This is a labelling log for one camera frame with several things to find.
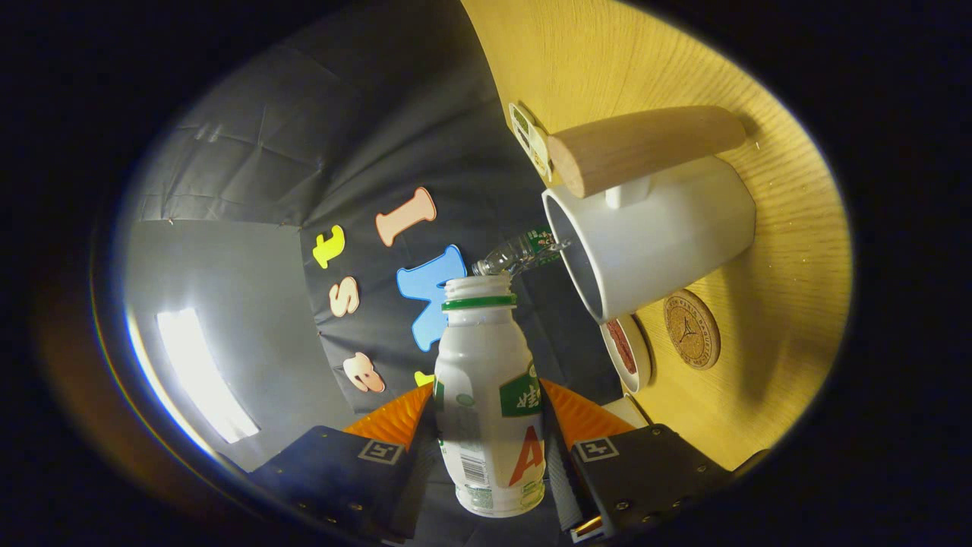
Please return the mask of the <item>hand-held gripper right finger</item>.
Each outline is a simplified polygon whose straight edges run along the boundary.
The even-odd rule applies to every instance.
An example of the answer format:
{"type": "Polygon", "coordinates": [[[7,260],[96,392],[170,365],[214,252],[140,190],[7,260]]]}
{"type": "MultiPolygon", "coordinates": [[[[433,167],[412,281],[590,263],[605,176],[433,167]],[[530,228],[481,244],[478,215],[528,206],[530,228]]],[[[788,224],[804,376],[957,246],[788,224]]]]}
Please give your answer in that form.
{"type": "Polygon", "coordinates": [[[549,491],[574,544],[617,544],[676,519],[732,481],[666,425],[635,427],[541,381],[549,491]]]}

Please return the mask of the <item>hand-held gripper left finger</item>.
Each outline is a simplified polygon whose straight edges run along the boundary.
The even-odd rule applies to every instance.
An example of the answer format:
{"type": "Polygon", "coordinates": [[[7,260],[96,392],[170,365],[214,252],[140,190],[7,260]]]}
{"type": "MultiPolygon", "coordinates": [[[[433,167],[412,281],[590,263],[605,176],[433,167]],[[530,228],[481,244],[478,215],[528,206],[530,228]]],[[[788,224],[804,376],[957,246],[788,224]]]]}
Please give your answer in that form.
{"type": "Polygon", "coordinates": [[[247,478],[316,526],[403,543],[415,536],[438,457],[433,401],[424,384],[343,430],[313,427],[247,478]]]}

